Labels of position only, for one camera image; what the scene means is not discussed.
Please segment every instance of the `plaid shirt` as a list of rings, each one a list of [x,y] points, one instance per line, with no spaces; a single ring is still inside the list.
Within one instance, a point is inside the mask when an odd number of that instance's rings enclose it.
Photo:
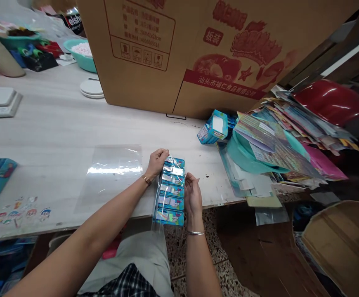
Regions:
[[[120,276],[95,293],[78,296],[90,297],[159,297],[150,283],[141,275],[134,263],[123,270]]]

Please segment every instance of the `hand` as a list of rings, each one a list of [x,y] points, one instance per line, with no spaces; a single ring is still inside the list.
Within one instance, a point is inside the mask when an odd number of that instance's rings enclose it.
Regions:
[[[153,152],[149,157],[148,168],[145,175],[151,180],[154,180],[163,169],[164,160],[168,157],[170,152],[164,148]]]
[[[199,180],[189,172],[185,177],[185,209],[188,213],[188,230],[204,232],[203,204]]]

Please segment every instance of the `terrazzo floor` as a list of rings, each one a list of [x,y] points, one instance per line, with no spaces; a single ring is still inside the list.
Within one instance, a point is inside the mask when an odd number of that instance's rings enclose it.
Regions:
[[[220,280],[222,295],[224,297],[258,297],[258,294],[251,292],[240,284],[228,256],[222,248],[216,228],[216,209],[204,210],[203,221],[205,236]],[[175,296],[185,297],[187,295],[185,280],[186,233],[184,230],[178,231],[168,228],[165,229],[165,237],[174,294]]]

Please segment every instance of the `bracelet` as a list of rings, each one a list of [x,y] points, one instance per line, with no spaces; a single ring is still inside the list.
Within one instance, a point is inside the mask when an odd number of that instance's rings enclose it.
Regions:
[[[148,184],[148,186],[150,186],[150,185],[152,184],[152,181],[151,181],[150,178],[147,177],[146,175],[143,174],[143,175],[141,176],[141,178],[146,181],[146,183]]]
[[[204,235],[204,232],[195,232],[195,231],[188,231],[187,230],[187,234],[188,235]]]

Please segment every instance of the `red chair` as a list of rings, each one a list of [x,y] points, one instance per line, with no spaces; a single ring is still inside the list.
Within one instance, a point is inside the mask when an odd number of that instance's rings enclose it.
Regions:
[[[359,94],[330,80],[318,80],[291,95],[305,108],[337,126],[343,127],[359,116]]]

